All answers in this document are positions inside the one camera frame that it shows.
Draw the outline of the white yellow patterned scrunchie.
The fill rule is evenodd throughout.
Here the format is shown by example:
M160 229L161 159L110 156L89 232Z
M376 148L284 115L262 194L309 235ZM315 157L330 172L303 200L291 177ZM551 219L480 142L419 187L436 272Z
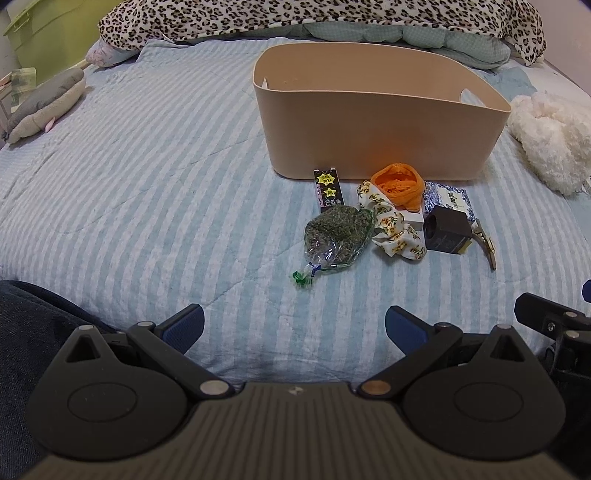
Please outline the white yellow patterned scrunchie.
M359 185L358 198L360 207L371 210L375 215L372 242L385 254L415 262L425 257L423 208L418 212L398 209L368 180Z

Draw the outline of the small black box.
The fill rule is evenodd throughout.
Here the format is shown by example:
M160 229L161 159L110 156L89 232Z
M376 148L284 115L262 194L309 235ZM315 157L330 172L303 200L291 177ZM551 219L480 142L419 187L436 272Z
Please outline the small black box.
M464 212L435 206L425 219L424 236L428 250L461 254L472 239L472 228Z

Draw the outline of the green dried herb bag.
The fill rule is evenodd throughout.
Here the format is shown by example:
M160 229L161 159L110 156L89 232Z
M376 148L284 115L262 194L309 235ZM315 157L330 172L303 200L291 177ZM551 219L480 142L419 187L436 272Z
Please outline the green dried herb bag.
M376 217L367 208L334 205L311 219L304 229L301 270L291 277L300 287L310 286L318 273L351 266L373 236Z

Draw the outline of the blue white patterned box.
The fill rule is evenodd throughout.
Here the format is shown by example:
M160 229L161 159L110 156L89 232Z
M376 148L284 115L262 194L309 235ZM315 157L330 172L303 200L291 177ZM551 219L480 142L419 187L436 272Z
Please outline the blue white patterned box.
M466 189L432 181L425 182L420 210L418 212L402 211L402 214L408 222L419 225L436 206L463 212L470 223L476 220Z

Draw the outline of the black star card box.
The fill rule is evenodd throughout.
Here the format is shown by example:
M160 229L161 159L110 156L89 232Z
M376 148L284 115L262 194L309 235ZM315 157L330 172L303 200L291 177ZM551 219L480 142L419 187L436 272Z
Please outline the black star card box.
M315 169L314 180L318 207L321 212L325 212L332 206L345 204L338 171L335 168Z

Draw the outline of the blue striped bed cover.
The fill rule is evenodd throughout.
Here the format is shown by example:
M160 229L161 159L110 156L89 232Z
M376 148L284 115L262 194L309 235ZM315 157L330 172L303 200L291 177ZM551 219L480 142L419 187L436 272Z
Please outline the blue striped bed cover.
M44 287L118 329L204 307L190 358L232 382L366 379L400 357L398 304L487 332L531 292L588 312L588 212L549 190L509 134L467 187L497 264L478 246L419 263L368 247L308 289L311 183L270 166L252 67L264 40L148 44L89 70L49 132L1 152L1 275Z

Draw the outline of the white fluffy plush toy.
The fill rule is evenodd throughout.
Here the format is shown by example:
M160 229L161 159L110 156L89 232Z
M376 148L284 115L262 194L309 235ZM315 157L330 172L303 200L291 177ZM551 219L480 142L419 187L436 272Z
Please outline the white fluffy plush toy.
M590 179L590 109L536 92L511 101L510 134L532 171L551 190L570 197Z

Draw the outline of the beige plastic storage bin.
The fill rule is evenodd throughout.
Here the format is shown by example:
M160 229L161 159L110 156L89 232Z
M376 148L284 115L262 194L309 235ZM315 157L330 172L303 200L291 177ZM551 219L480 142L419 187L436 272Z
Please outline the beige plastic storage bin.
M388 45L276 45L256 60L252 84L271 166L294 180L329 168L363 180L393 163L426 180L472 180L511 113L462 64Z

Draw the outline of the grey beige plush toy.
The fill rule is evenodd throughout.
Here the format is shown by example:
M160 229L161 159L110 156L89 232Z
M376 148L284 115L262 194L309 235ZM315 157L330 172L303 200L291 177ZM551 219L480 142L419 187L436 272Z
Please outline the grey beige plush toy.
M84 71L72 67L37 87L9 117L4 142L9 145L45 131L68 113L84 95Z

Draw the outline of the light green quilted duvet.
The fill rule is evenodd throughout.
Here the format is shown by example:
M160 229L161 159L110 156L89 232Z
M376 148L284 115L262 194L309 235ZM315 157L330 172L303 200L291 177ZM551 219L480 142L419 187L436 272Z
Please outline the light green quilted duvet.
M320 22L276 26L240 33L222 34L219 40L233 38L322 40L399 45L427 50L456 60L468 67L494 70L509 62L512 51L502 40L431 27L376 25L358 22Z

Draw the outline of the pink floral pillow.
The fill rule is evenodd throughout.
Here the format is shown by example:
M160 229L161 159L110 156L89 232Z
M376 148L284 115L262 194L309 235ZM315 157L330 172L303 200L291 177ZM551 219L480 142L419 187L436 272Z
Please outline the pink floral pillow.
M87 51L85 60L99 68L111 68L122 64L139 53L138 50L122 50L99 38Z

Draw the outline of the leopard print blanket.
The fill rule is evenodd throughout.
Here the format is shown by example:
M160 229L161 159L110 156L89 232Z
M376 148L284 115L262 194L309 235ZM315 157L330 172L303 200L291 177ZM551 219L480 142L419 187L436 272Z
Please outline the leopard print blanket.
M526 65L547 49L528 1L123 1L98 22L100 38L127 51L151 39L186 42L310 23L427 27L507 41Z

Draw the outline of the green plastic storage box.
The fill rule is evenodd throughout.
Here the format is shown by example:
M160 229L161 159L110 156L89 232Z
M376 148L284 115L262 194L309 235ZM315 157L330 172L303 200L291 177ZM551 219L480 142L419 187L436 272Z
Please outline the green plastic storage box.
M31 1L2 29L23 68L39 84L83 60L99 38L98 22L116 0Z

